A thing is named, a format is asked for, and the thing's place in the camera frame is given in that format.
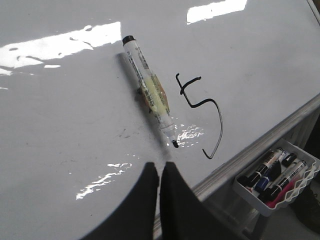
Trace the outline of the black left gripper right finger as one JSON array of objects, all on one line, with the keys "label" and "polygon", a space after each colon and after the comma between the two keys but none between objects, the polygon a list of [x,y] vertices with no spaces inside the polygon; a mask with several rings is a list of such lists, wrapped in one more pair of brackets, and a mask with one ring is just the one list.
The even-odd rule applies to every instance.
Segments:
[{"label": "black left gripper right finger", "polygon": [[205,208],[174,162],[162,171],[159,208],[164,240],[240,239]]}]

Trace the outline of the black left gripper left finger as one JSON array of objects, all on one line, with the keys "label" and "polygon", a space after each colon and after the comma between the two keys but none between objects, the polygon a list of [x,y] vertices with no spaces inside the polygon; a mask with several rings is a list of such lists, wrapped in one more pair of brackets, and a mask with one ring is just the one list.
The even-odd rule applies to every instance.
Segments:
[{"label": "black left gripper left finger", "polygon": [[147,162],[126,198],[84,240],[152,240],[159,176]]}]

